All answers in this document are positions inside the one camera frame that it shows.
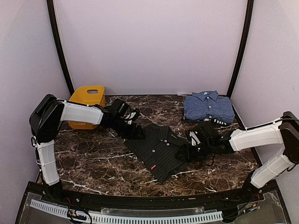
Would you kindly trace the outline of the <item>black pinstriped long sleeve shirt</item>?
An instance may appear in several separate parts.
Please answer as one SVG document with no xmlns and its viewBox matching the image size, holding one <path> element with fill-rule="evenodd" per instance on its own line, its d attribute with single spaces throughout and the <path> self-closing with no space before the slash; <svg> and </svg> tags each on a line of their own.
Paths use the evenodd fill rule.
<svg viewBox="0 0 299 224">
<path fill-rule="evenodd" d="M 187 163 L 177 159 L 185 139 L 177 136 L 168 126 L 155 124 L 143 128 L 145 139 L 125 140 L 126 147 L 134 153 L 158 182 L 164 183 L 171 175 L 185 171 Z"/>
</svg>

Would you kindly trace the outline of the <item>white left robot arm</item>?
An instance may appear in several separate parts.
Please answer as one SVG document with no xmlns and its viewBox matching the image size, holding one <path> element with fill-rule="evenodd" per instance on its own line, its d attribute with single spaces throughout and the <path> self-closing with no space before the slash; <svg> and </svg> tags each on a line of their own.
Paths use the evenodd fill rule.
<svg viewBox="0 0 299 224">
<path fill-rule="evenodd" d="M 56 98 L 47 94 L 29 118 L 31 143 L 36 148 L 37 162 L 43 180 L 49 186 L 47 195 L 55 203 L 63 203 L 66 193 L 55 184 L 60 182 L 54 155 L 55 139 L 64 121 L 74 121 L 99 125 L 114 130 L 123 139 L 141 140 L 145 138 L 142 127 L 135 123 L 139 110 L 130 110 L 129 104 L 115 99 L 111 105 L 85 105 Z"/>
</svg>

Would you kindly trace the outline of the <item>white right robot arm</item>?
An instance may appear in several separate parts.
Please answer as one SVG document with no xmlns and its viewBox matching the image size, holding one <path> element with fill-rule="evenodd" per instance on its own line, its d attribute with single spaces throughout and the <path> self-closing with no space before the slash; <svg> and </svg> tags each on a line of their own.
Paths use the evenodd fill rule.
<svg viewBox="0 0 299 224">
<path fill-rule="evenodd" d="M 201 160 L 211 154 L 232 154 L 252 147 L 281 145 L 272 158 L 248 175 L 238 193 L 238 198 L 244 203 L 255 197 L 270 180 L 299 163 L 299 120 L 290 111 L 272 122 L 224 133 L 218 133 L 211 123 L 204 122 L 187 131 L 186 135 L 189 142 L 183 144 L 176 154 L 181 161 Z"/>
</svg>

